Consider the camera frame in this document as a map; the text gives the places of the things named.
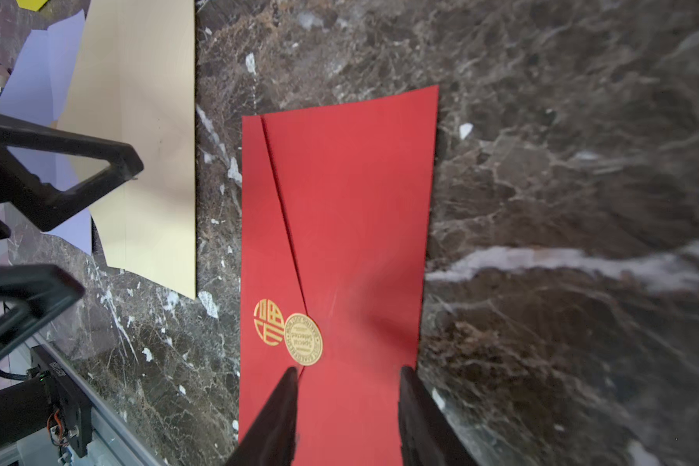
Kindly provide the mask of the purple envelope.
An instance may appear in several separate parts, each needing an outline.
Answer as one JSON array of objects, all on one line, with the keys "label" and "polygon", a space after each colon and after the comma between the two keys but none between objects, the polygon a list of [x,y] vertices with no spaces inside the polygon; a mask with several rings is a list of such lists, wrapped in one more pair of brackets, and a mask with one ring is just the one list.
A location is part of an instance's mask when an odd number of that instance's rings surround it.
[{"label": "purple envelope", "polygon": [[[49,126],[59,120],[67,102],[85,28],[85,12],[26,39],[7,87],[0,97],[0,115]],[[21,148],[10,152],[41,182],[67,190],[79,182],[70,157]]]}]

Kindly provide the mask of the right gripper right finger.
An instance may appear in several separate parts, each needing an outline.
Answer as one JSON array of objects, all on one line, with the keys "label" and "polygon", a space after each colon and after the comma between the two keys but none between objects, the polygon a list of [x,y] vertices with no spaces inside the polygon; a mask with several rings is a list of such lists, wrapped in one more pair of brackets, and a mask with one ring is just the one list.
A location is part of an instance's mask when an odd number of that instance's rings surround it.
[{"label": "right gripper right finger", "polygon": [[414,368],[400,373],[398,426],[404,466],[477,466]]}]

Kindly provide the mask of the yellow envelope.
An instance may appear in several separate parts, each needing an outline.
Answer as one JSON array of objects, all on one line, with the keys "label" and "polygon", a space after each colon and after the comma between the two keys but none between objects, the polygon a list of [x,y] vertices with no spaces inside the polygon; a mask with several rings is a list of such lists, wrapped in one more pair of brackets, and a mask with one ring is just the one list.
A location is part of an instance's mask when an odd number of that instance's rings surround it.
[{"label": "yellow envelope", "polygon": [[17,0],[21,9],[31,12],[39,12],[47,3],[48,0]]}]

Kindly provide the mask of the red envelope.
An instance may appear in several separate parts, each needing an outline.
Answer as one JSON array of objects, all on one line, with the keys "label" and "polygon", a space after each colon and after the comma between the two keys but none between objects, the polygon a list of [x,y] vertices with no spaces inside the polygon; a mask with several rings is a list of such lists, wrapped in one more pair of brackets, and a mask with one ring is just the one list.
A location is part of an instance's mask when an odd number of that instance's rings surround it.
[{"label": "red envelope", "polygon": [[285,370],[287,320],[320,359],[299,369],[298,465],[398,465],[400,371],[417,361],[437,87],[247,116],[239,423]]}]

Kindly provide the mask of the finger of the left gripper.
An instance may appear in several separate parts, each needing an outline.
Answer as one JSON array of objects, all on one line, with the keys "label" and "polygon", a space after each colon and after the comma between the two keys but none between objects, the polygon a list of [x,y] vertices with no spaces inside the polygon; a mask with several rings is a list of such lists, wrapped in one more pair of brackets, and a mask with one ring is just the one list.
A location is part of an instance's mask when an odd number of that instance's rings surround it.
[{"label": "finger of the left gripper", "polygon": [[[77,155],[109,166],[67,190],[58,190],[30,173],[9,152],[11,148]],[[68,221],[143,170],[142,159],[126,143],[0,115],[0,204],[13,204],[43,232]]]},{"label": "finger of the left gripper", "polygon": [[0,361],[85,295],[85,288],[52,264],[0,266]]}]

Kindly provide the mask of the beige envelope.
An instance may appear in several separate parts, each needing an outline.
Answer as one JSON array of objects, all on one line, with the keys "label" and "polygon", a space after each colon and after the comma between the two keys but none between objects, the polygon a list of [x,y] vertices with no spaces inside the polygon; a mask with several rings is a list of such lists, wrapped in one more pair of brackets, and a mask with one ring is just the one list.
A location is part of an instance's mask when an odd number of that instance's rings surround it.
[{"label": "beige envelope", "polygon": [[195,17],[190,1],[93,1],[60,129],[144,163],[90,207],[106,262],[196,295]]}]

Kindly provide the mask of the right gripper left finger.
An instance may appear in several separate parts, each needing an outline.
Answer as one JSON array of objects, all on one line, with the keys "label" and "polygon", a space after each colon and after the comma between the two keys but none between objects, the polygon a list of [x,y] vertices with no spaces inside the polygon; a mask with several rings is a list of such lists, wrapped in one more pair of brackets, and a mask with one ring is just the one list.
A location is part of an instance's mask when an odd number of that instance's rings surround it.
[{"label": "right gripper left finger", "polygon": [[226,466],[291,466],[296,449],[298,370],[289,367]]}]

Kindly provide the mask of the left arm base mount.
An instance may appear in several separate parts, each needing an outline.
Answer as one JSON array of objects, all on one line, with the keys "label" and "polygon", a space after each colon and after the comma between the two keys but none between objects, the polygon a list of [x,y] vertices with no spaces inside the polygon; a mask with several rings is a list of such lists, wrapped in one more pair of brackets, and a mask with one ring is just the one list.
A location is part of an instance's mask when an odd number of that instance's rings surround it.
[{"label": "left arm base mount", "polygon": [[30,356],[26,376],[0,389],[0,450],[46,429],[58,450],[87,456],[93,403],[48,347],[35,346]]}]

